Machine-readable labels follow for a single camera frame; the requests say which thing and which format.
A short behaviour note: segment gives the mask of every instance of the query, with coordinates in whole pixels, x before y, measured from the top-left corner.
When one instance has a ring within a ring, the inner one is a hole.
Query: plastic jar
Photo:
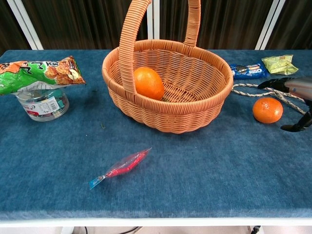
[[[16,97],[29,117],[40,122],[60,117],[69,107],[62,89],[25,91],[18,93]]]

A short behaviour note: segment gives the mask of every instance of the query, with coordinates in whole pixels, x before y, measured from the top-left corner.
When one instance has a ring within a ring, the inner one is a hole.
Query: snack bag
[[[291,75],[298,71],[292,64],[293,55],[266,57],[262,61],[271,74]]]
[[[0,64],[0,95],[85,84],[74,57]]]
[[[233,79],[258,79],[268,76],[267,69],[262,63],[253,65],[231,64]]]
[[[114,164],[104,175],[100,175],[97,178],[91,180],[89,182],[90,190],[100,184],[105,178],[112,178],[131,171],[147,156],[150,150],[151,148],[124,157],[121,161]]]

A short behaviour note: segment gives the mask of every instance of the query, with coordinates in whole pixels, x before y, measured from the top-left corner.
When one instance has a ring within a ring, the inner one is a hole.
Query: felt tablecloth
[[[213,52],[242,65],[293,54],[299,71],[291,77],[312,75],[309,50]],[[101,75],[108,53],[12,50],[0,57],[2,63],[73,55],[87,82],[65,89],[69,110],[49,122],[31,120],[15,96],[0,97],[0,220],[312,217],[312,128],[299,133],[280,130],[283,124],[296,123],[300,113],[283,104],[279,122],[261,124],[252,114],[257,98],[232,92],[207,127],[181,135],[162,133],[114,106]],[[307,110],[305,104],[295,103]],[[150,147],[131,173],[89,190],[89,180],[124,156]]]

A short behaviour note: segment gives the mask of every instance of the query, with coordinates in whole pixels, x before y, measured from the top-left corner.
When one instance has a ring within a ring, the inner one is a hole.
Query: dark curtain
[[[202,0],[197,46],[254,49],[273,0]],[[160,38],[183,41],[187,0],[160,1]]]
[[[312,49],[312,0],[288,0],[266,49]]]
[[[0,56],[6,50],[30,49],[7,1],[0,1]]]
[[[44,49],[119,46],[131,0],[23,0]],[[147,39],[146,15],[137,40]]]

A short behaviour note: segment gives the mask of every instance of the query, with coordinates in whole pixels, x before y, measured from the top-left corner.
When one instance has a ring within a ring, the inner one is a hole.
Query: oreo package
[[[257,63],[253,65],[230,64],[234,79],[258,79],[268,76],[268,71],[264,64]]]

